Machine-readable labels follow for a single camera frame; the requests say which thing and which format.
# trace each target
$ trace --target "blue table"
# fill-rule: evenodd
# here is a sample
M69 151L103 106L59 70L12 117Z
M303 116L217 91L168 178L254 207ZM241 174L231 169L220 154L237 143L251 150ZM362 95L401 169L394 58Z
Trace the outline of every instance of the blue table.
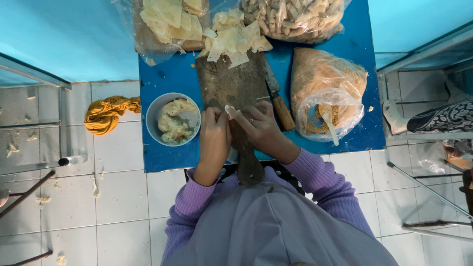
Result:
M298 146L317 154L381 150L386 146L367 0L353 0L345 10L342 23L345 26L345 34L336 35L321 45L296 44L268 38L274 49L266 52L266 56L281 87L280 95L286 104L290 102L291 62L294 47L317 47L317 49L333 53L338 57L349 59L368 71L368 85L362 100L365 105L365 115L360 123L340 140L339 146L334 146L333 142L309 141L301 137L295 130L285 133ZM197 71L190 67L194 60L195 57L192 53L175 54L169 61L149 67L139 58L142 80L140 95L143 114L144 164L147 173L193 168L197 165L200 153L199 135L186 145L167 147L151 137L144 121L151 102L168 92L183 93L192 98L201 110L203 109ZM270 156L258 151L256 151L256 156L260 160L271 159Z

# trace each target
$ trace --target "sweater sleeve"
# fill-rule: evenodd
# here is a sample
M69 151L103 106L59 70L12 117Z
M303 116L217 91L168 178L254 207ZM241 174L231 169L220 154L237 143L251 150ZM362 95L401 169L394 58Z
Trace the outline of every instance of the sweater sleeve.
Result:
M177 193L175 205L169 210L171 217L167 220L164 230L167 242L161 265L191 239L195 225L215 190L217 181L212 186L201 186L193 180L194 170L187 171L187 175L189 182Z
M304 191L314 195L312 200L332 217L374 236L359 207L355 189L343 175L335 173L331 162L324 162L322 157L301 148L294 162L284 167L300 181Z

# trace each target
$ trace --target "white bowl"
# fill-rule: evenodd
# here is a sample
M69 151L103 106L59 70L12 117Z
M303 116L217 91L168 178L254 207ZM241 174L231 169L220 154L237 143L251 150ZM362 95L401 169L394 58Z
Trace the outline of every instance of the white bowl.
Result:
M161 140L161 136L163 135L163 132L161 130L159 130L159 127L158 127L158 119L159 117L161 116L161 110L163 109L163 107L176 100L176 99L186 99L186 100L189 100L191 103L194 104L195 108L197 108L197 110L199 110L199 107L197 106L197 104L189 97L187 97L186 95L182 94L182 93L176 93L176 92L170 92L170 93L166 93L166 94L163 94L161 96L159 96L158 98L156 98L150 105L149 105L149 108L148 108L148 111L146 112L146 118L145 118L145 121L146 121L146 128L148 129L148 132L149 134L151 135L151 137L153 137L153 139L165 146L169 146L169 147L177 147L177 146L181 146L181 145L184 145L186 143L188 143L189 141L191 141L198 133L199 131L199 128L201 126L201 113L198 112L198 114L196 116L198 116L198 123L195 125L195 127L191 127L189 128L190 130L193 130L194 131L194 134L192 135L191 138L189 138L187 141L184 141L178 145L171 145L169 143L164 143L162 140Z

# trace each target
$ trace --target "sock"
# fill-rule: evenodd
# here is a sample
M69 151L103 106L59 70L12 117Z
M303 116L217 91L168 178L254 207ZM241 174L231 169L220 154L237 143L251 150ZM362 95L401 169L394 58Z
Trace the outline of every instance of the sock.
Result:
M407 131L407 122L410 119L403 118L394 102L386 100L383 103L383 114L391 126L391 133L393 135L401 134Z

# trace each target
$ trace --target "white plastic spoon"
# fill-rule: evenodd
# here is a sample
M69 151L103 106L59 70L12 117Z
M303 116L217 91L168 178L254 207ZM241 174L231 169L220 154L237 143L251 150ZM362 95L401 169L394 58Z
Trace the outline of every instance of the white plastic spoon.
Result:
M327 123L328 129L330 130L330 134L332 134L334 145L338 146L337 133L335 132L335 128L332 124L332 106L324 104L319 105L319 113Z

